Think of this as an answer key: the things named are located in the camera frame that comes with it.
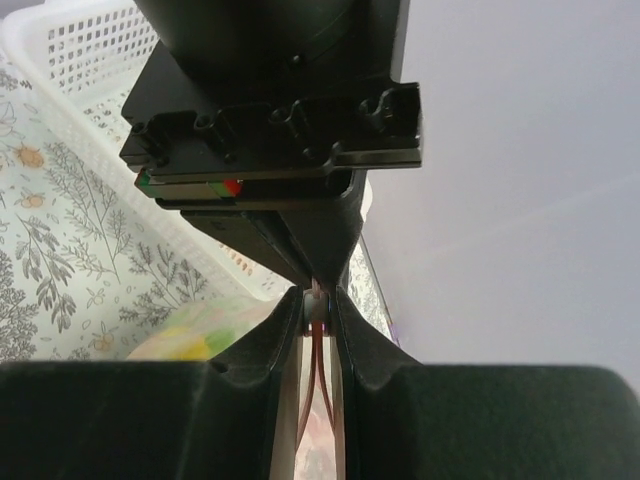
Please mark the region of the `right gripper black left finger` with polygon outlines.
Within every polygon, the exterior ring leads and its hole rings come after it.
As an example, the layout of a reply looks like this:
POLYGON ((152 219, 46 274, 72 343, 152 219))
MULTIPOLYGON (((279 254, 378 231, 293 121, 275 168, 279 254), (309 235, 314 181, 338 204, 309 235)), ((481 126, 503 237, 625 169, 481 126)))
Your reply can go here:
POLYGON ((1 367, 5 479, 290 479, 303 290, 199 361, 1 367))

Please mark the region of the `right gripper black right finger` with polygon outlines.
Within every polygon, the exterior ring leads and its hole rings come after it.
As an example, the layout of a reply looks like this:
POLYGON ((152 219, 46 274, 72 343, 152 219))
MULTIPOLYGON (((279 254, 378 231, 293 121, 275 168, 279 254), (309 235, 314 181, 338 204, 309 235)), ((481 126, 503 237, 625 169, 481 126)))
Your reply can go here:
POLYGON ((635 479, 639 401, 611 370, 423 364, 329 300, 341 479, 635 479))

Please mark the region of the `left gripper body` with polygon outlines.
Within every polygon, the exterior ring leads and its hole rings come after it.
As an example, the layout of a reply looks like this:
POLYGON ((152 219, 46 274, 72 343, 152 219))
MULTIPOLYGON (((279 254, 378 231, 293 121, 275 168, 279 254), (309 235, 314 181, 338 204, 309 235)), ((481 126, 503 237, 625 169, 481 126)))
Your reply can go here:
POLYGON ((122 110, 124 164, 161 189, 422 163, 401 81, 405 1, 141 1, 157 34, 122 110))

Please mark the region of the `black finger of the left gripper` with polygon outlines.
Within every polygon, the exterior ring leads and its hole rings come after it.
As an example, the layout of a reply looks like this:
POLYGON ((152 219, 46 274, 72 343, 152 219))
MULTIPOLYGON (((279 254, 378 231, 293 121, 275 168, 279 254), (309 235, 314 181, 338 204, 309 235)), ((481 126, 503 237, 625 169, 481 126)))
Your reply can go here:
POLYGON ((275 212, 182 210, 193 227, 269 270, 309 287, 311 274, 275 212))

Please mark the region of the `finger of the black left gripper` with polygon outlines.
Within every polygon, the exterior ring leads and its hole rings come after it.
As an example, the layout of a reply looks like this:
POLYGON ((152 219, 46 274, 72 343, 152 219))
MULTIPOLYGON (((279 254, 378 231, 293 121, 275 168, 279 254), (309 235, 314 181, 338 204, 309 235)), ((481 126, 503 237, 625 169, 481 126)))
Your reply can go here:
POLYGON ((277 214, 296 282, 316 280, 325 288, 340 283, 362 232, 364 189, 363 171, 286 183, 277 214))

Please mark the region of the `clear zip top bag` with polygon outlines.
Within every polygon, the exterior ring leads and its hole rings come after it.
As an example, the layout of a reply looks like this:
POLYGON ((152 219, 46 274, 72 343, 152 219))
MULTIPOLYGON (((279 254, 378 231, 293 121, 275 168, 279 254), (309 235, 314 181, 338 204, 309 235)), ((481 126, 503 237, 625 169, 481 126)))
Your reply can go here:
MULTIPOLYGON (((165 331, 188 328, 204 337, 214 330, 234 329, 237 340, 261 323, 280 300, 263 301, 247 296, 222 297, 188 302, 171 313, 159 330, 138 343, 130 360, 169 361, 169 341, 165 331)), ((307 335, 302 343, 300 419, 298 448, 295 460, 296 479, 335 479, 336 457, 334 445, 334 414, 331 383, 325 373, 323 333, 312 332, 311 320, 316 304, 323 298, 318 283, 304 292, 307 304, 303 316, 307 335)))

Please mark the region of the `green apple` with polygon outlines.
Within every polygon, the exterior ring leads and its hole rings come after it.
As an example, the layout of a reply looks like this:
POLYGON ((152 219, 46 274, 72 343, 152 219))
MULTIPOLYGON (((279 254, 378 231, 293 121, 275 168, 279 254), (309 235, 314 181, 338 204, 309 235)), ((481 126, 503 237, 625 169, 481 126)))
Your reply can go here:
POLYGON ((229 346, 231 346, 237 339, 237 335, 234 329, 222 328, 214 330, 208 333, 205 337, 206 345, 210 350, 210 355, 215 357, 229 346))

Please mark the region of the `yellow lemon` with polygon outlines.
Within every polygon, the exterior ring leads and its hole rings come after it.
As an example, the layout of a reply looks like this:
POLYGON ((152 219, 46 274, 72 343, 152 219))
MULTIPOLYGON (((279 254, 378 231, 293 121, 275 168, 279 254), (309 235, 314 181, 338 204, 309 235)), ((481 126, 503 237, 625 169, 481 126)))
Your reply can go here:
POLYGON ((212 356, 205 337, 200 333, 179 327, 168 329, 165 334, 169 341, 170 360, 207 360, 212 356))

